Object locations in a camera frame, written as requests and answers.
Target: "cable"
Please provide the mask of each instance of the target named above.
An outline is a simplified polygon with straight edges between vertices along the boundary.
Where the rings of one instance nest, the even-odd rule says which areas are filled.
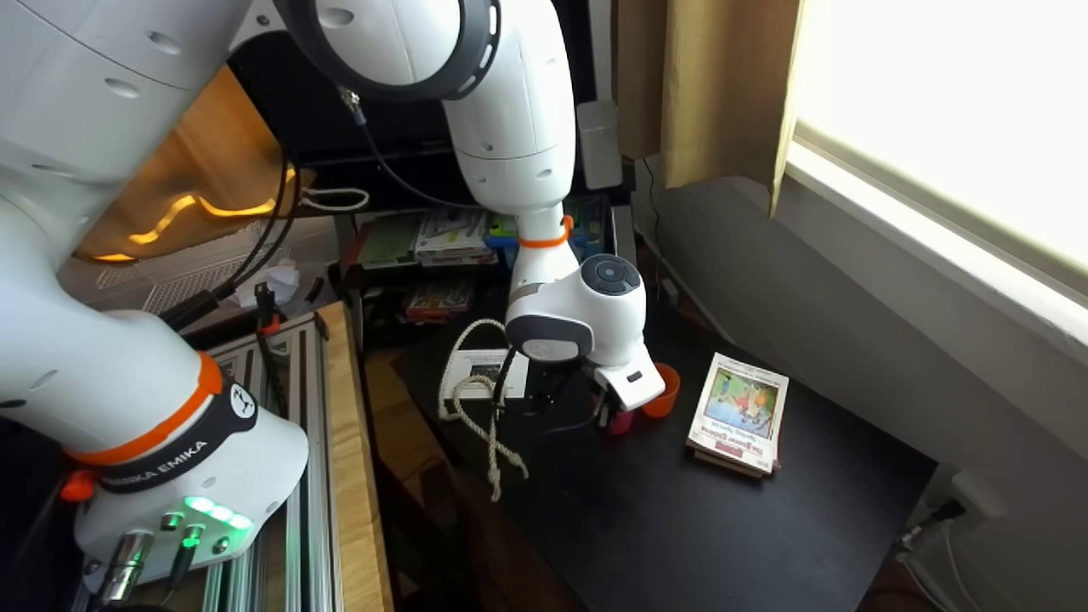
[[[958,560],[955,560],[955,546],[953,546],[953,520],[947,520],[942,542],[947,542],[947,559],[949,559],[949,567],[953,567],[953,579],[955,579],[958,594],[963,594],[972,610],[984,610],[984,605],[975,603],[975,594],[966,587],[963,573],[958,573]]]
[[[267,270],[267,265],[272,261],[272,255],[284,248],[285,235],[294,232],[294,225],[297,225],[297,218],[298,218],[298,196],[303,196],[303,179],[297,176],[294,212],[285,214],[285,220],[284,220],[275,242],[267,248],[267,255],[262,255],[241,280],[236,280],[236,289],[238,289],[241,283],[249,283],[258,270]]]
[[[463,350],[463,343],[484,329],[484,326],[492,326],[501,332],[506,332],[506,326],[501,321],[474,321],[456,340],[451,340],[451,352]],[[501,368],[501,378],[487,378],[487,374],[468,374],[465,380],[460,380],[451,386],[451,410],[447,401],[440,401],[440,417],[441,422],[465,422],[465,428],[481,437],[487,437],[487,482],[489,482],[489,500],[501,504],[505,500],[505,468],[501,468],[501,454],[522,468],[523,479],[531,479],[531,468],[527,461],[522,460],[522,453],[506,448],[501,443],[501,417],[505,417],[505,407],[506,407],[506,374],[511,374],[511,364],[514,364],[516,350],[511,347],[506,356],[505,356],[505,368]],[[492,401],[492,410],[489,410],[489,422],[487,422],[487,432],[468,417],[468,410],[463,407],[463,392],[468,383],[484,383],[489,386],[489,401]]]
[[[275,352],[268,347],[268,337],[262,329],[254,329],[254,343],[258,343],[258,356],[262,356],[262,368],[267,368],[272,415],[290,417],[290,406],[285,406],[285,392],[284,392],[284,378],[278,378],[278,360],[275,360]]]
[[[267,242],[268,242],[268,235],[272,235],[272,229],[275,229],[275,218],[278,218],[278,212],[284,212],[285,179],[290,179],[290,159],[285,159],[285,152],[284,152],[284,155],[278,155],[278,187],[275,187],[275,205],[272,205],[272,212],[268,212],[268,220],[267,220],[258,242],[254,242],[254,244],[249,248],[249,255],[241,258],[241,265],[216,289],[216,295],[230,295],[236,287],[249,280],[246,270],[249,270],[249,265],[258,258],[258,253],[267,248]]]
[[[298,205],[313,207],[313,212],[324,212],[324,214],[356,214],[356,212],[370,207],[370,191],[360,191],[360,187],[317,187],[317,191],[303,191]]]
[[[923,573],[915,572],[915,559],[904,554],[902,559],[904,572],[910,573],[910,580],[918,585],[918,593],[939,610],[939,612],[953,612],[953,605],[947,598],[939,598],[939,593],[933,593]]]
[[[190,573],[202,542],[204,542],[204,522],[193,522],[185,531],[182,546],[173,552],[173,560],[171,560],[171,579],[166,579],[162,598],[171,598],[185,585],[185,579]]]
[[[468,383],[492,386],[497,380],[489,380],[489,378],[484,378],[484,374],[474,374],[474,378],[460,380],[460,383],[451,386],[451,415],[447,410],[450,417],[441,417],[441,422],[465,422],[465,428],[468,428],[474,435],[489,437],[489,435],[481,428],[481,422],[474,422],[468,410],[463,407],[463,392],[465,392]],[[531,475],[531,468],[527,468],[527,461],[522,460],[516,448],[497,443],[497,454],[505,454],[511,465],[516,465],[516,468],[523,473],[523,479]]]
[[[190,324],[204,321],[210,309],[217,309],[217,303],[224,295],[230,295],[249,276],[254,276],[262,265],[249,270],[258,253],[267,248],[272,229],[275,229],[275,218],[284,212],[284,201],[285,201],[285,179],[290,179],[290,159],[285,152],[278,155],[278,187],[275,187],[275,205],[272,205],[272,214],[267,218],[267,229],[258,235],[258,242],[249,248],[249,255],[241,258],[241,265],[224,280],[217,283],[216,289],[202,289],[182,303],[173,303],[171,309],[160,313],[160,321],[171,326],[171,329],[188,329]]]
[[[374,131],[370,131],[370,123],[366,123],[366,113],[364,113],[364,97],[360,97],[356,93],[349,93],[349,89],[340,89],[340,102],[346,105],[355,126],[364,128],[366,146],[374,150],[377,165],[381,165],[403,191],[407,191],[407,195],[416,195],[420,201],[429,201],[429,205],[437,205],[437,207],[474,207],[474,212],[476,212],[476,205],[447,201],[447,196],[425,195],[425,191],[420,191],[411,179],[406,179],[406,176],[383,159],[383,152],[381,152],[381,146],[377,146],[377,140],[374,140]]]

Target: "orange light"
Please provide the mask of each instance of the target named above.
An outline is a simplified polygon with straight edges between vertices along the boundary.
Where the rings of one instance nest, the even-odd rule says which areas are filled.
[[[91,255],[97,261],[107,261],[107,265],[131,265],[136,261],[131,253],[103,253],[103,255]]]
[[[217,207],[217,205],[210,205],[210,201],[202,196],[202,195],[177,195],[177,196],[171,201],[166,214],[162,214],[149,232],[131,235],[131,242],[133,242],[133,244],[144,244],[144,248],[154,244],[154,242],[160,242],[160,239],[166,235],[166,229],[171,229],[185,212],[190,212],[190,207],[202,207],[208,218],[262,218],[262,214],[272,214],[275,196],[258,201],[258,205],[249,205],[249,207]]]

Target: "white cylinder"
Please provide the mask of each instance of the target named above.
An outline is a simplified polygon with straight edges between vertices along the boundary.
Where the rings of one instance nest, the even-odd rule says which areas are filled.
[[[635,289],[624,295],[604,295],[591,287],[582,283],[582,313],[591,321],[596,343],[590,360],[613,368],[613,364],[628,364],[635,347],[643,347],[643,326],[647,326],[647,287],[641,283]]]
[[[522,214],[568,196],[575,95],[566,36],[549,0],[506,0],[487,77],[447,102],[456,159],[484,207]]]
[[[522,287],[556,283],[578,272],[573,244],[559,248],[522,248],[514,258],[511,295]]]
[[[456,0],[317,0],[317,17],[340,62],[381,86],[425,80],[460,36]]]

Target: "black cable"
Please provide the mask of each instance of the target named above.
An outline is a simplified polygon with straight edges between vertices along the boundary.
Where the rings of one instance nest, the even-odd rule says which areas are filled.
[[[173,593],[190,579],[193,559],[196,559],[196,546],[177,546],[162,598],[173,598]]]
[[[272,398],[272,415],[290,417],[285,386],[284,386],[284,378],[278,378],[278,360],[275,360],[275,352],[268,347],[268,337],[267,337],[262,324],[254,329],[254,343],[258,343],[258,356],[262,356],[262,368],[267,368],[267,386],[268,386],[268,398]]]
[[[290,176],[290,159],[285,152],[278,155],[278,187],[275,187],[275,205],[272,205],[272,214],[258,235],[258,242],[249,248],[249,255],[241,258],[241,265],[216,289],[202,289],[182,303],[173,303],[171,309],[162,309],[162,324],[173,326],[173,329],[188,329],[190,324],[204,321],[210,309],[217,309],[217,303],[224,295],[230,295],[238,289],[238,283],[246,283],[249,276],[254,276],[262,265],[249,270],[254,261],[254,255],[267,248],[272,229],[275,229],[275,218],[284,212],[284,201],[285,201],[285,176]]]
[[[543,378],[542,395],[543,395],[549,407],[556,407],[559,395],[561,395],[575,378],[582,378],[582,368],[578,368],[578,369],[568,369],[556,386],[549,386],[549,364],[543,364],[543,374],[542,374],[542,378]],[[585,417],[542,428],[542,432],[534,432],[534,437],[549,437],[549,435],[561,435],[561,432],[578,432],[578,428],[596,426],[600,417],[603,417],[603,401],[596,401]]]
[[[285,235],[294,232],[294,225],[297,225],[297,218],[298,218],[298,201],[303,201],[303,176],[297,176],[294,212],[285,214],[275,242],[267,248],[267,255],[262,255],[249,272],[241,272],[241,276],[236,280],[236,289],[238,289],[241,283],[249,283],[258,270],[267,270],[267,265],[272,261],[272,255],[284,248]]]
[[[370,123],[356,123],[356,126],[364,128],[366,146],[374,150],[377,165],[381,165],[392,179],[397,179],[403,191],[407,191],[407,195],[416,195],[420,201],[429,201],[429,205],[437,205],[437,207],[474,207],[474,212],[481,212],[476,205],[447,201],[447,196],[425,195],[421,187],[416,187],[411,179],[406,179],[406,176],[383,159],[383,152],[381,152],[381,146],[377,146],[377,140],[374,140],[374,131],[370,131]]]
[[[251,261],[258,258],[258,253],[267,248],[267,242],[268,242],[268,235],[272,235],[272,229],[275,229],[275,218],[278,218],[278,212],[284,212],[284,205],[285,205],[290,165],[294,165],[294,162],[290,162],[285,152],[284,152],[284,159],[278,159],[278,187],[275,187],[275,205],[272,205],[268,225],[262,229],[258,242],[254,242],[251,253],[241,258],[241,265],[236,270],[236,276],[217,287],[217,293],[224,289],[224,295],[230,295],[230,293],[236,293],[241,283],[249,283],[249,280],[272,258],[272,253],[284,244],[284,239],[285,239],[285,232],[290,232],[290,225],[294,225],[294,218],[297,218],[297,212],[298,212],[298,195],[303,195],[303,176],[298,176],[298,174],[297,174],[297,196],[294,196],[294,212],[290,212],[285,229],[278,232],[278,239],[275,239],[275,244],[267,253],[267,258],[262,258],[258,265],[251,265]]]
[[[501,401],[506,406],[505,386],[506,386],[514,356],[516,356],[516,347],[506,347],[506,356],[505,356],[505,368],[501,368],[501,378],[497,378],[497,392],[489,392],[489,407],[492,410],[501,407]]]

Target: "wire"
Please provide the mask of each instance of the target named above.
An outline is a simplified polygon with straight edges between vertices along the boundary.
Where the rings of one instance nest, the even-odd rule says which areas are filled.
[[[297,225],[297,218],[298,218],[298,196],[303,196],[303,179],[297,176],[294,212],[285,214],[275,242],[267,248],[267,255],[262,255],[251,270],[246,270],[246,272],[236,280],[230,293],[236,293],[241,283],[249,283],[258,270],[267,270],[267,265],[272,261],[272,255],[284,248],[285,235],[294,232],[294,225]]]
[[[364,128],[366,146],[374,150],[377,165],[381,165],[403,191],[407,191],[407,195],[416,195],[420,201],[429,201],[429,205],[437,205],[437,207],[474,207],[474,212],[476,212],[476,205],[447,201],[447,196],[425,195],[421,187],[416,187],[411,179],[406,179],[406,176],[383,159],[383,152],[381,152],[381,146],[377,146],[377,140],[374,140],[374,131],[370,131],[370,123],[366,123],[366,113],[364,113],[364,97],[360,97],[356,93],[349,93],[349,89],[340,89],[340,102],[346,105],[355,126]]]
[[[366,143],[370,143],[370,150],[374,150],[377,165],[381,165],[392,179],[397,179],[397,184],[403,184],[403,191],[407,191],[407,195],[416,195],[420,201],[429,201],[429,205],[437,205],[437,207],[474,207],[474,212],[476,212],[476,205],[465,205],[465,201],[447,201],[447,196],[437,196],[437,195],[429,195],[429,191],[416,187],[411,179],[406,179],[406,176],[403,176],[403,174],[383,159],[383,152],[381,152],[381,146],[377,146],[377,140],[374,140],[370,126],[364,123],[360,128],[364,128],[364,137],[366,137]]]
[[[953,520],[947,520],[942,542],[947,542],[947,559],[949,559],[949,567],[953,567],[953,579],[955,579],[958,594],[963,594],[972,610],[984,610],[984,605],[975,603],[975,594],[966,587],[963,573],[958,573],[958,560],[955,560],[955,546],[953,546]]]
[[[190,573],[196,546],[202,546],[202,537],[204,537],[204,528],[188,528],[185,531],[185,545],[173,552],[173,563],[171,563],[171,579],[166,579],[166,594],[162,598],[173,598],[173,593]]]
[[[303,207],[324,212],[324,214],[356,214],[370,207],[370,191],[360,187],[321,187],[321,191],[303,191],[298,196]]]
[[[258,356],[262,356],[262,369],[267,369],[267,386],[272,395],[272,415],[290,417],[278,360],[275,360],[275,352],[268,347],[267,329],[254,329],[254,343],[258,343]]]
[[[902,554],[904,572],[910,573],[910,580],[918,585],[918,593],[939,610],[939,612],[953,612],[953,605],[930,587],[930,580],[918,573],[915,559]]]
[[[492,326],[501,332],[506,332],[506,326],[501,321],[474,321],[456,340],[451,340],[451,350],[450,352],[460,352],[463,343],[484,329],[484,326]],[[505,417],[505,407],[506,407],[506,378],[511,378],[511,364],[514,364],[516,350],[506,347],[506,356],[505,356],[505,368],[501,368],[501,378],[487,378],[487,374],[468,374],[465,380],[460,380],[451,386],[451,410],[447,401],[440,401],[440,417],[441,422],[465,422],[468,432],[476,432],[481,437],[487,437],[487,482],[489,482],[489,500],[501,504],[505,500],[505,468],[501,468],[501,454],[522,468],[523,479],[531,479],[531,468],[527,461],[522,460],[522,453],[514,453],[511,446],[501,443],[501,417]],[[487,422],[487,432],[465,415],[463,407],[463,392],[468,383],[484,383],[489,386],[489,422]]]
[[[249,248],[249,255],[241,258],[241,265],[216,289],[216,295],[230,295],[238,280],[246,276],[246,270],[258,258],[258,253],[267,248],[272,229],[275,229],[275,218],[284,212],[284,196],[285,196],[285,179],[290,179],[290,159],[285,159],[285,150],[278,152],[278,187],[275,187],[275,205],[267,218],[267,229],[258,235],[258,242]]]

